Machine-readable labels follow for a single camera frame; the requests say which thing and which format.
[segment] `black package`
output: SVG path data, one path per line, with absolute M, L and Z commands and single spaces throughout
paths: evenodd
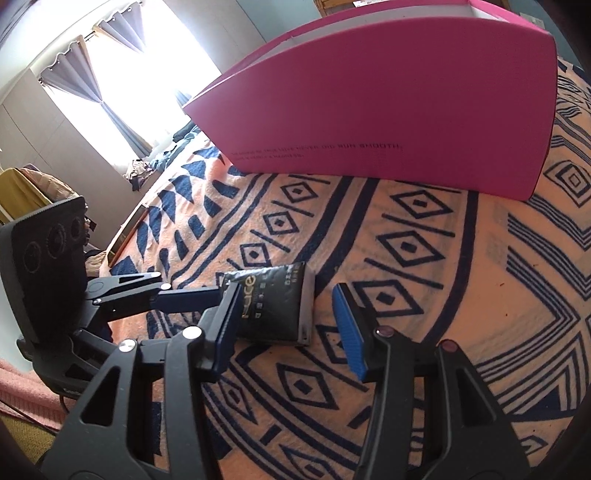
M 305 262 L 228 272 L 242 285 L 244 310 L 238 338 L 262 343 L 309 345 L 314 305 L 314 272 Z

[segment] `window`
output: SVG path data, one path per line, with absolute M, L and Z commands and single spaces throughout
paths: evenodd
M 220 74 L 182 22 L 161 0 L 142 6 L 146 52 L 105 35 L 86 46 L 103 100 L 151 145 L 168 146 L 190 120 L 176 89 L 195 95 Z M 120 173 L 137 156 L 97 103 L 51 87 L 50 96 L 88 142 Z

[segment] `patterned blanket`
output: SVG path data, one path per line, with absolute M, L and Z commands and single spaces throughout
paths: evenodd
M 591 89 L 580 70 L 559 67 L 550 154 L 525 203 L 418 183 L 244 175 L 212 144 L 166 171 L 112 274 L 157 270 L 186 288 L 299 260 L 317 273 L 311 346 L 239 342 L 222 380 L 204 387 L 226 478 L 352 477 L 373 389 L 346 364 L 337 282 L 415 340 L 456 340 L 530 463 L 544 457 L 581 403 L 591 355 Z M 198 317 L 149 312 L 115 335 L 168 337 Z M 414 451 L 422 434 L 419 425 Z

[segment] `curtain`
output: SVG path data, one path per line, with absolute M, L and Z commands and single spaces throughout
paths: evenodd
M 82 36 L 70 44 L 70 48 L 66 53 L 60 53 L 51 67 L 41 72 L 41 81 L 64 92 L 98 103 L 115 124 L 117 130 L 127 140 L 138 158 L 150 155 L 152 146 L 103 101 Z
M 93 31 L 106 35 L 133 51 L 146 53 L 144 23 L 138 2 L 131 4 L 124 12 L 116 12 L 110 19 L 99 22 L 93 27 Z M 191 99 L 190 95 L 177 88 L 173 89 L 173 93 L 179 107 Z

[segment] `blue wall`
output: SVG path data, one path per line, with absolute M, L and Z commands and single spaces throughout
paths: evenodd
M 313 0 L 237 0 L 265 41 L 320 18 Z
M 555 23 L 552 22 L 552 19 L 546 13 L 546 10 L 544 10 L 538 2 L 535 0 L 509 0 L 509 5 L 511 6 L 511 11 L 518 15 L 519 13 L 525 13 L 542 20 L 546 30 L 552 33 L 556 40 L 558 55 L 574 65 L 581 66 L 577 56 L 574 54 L 573 49 L 570 48 L 564 35 L 560 32 Z

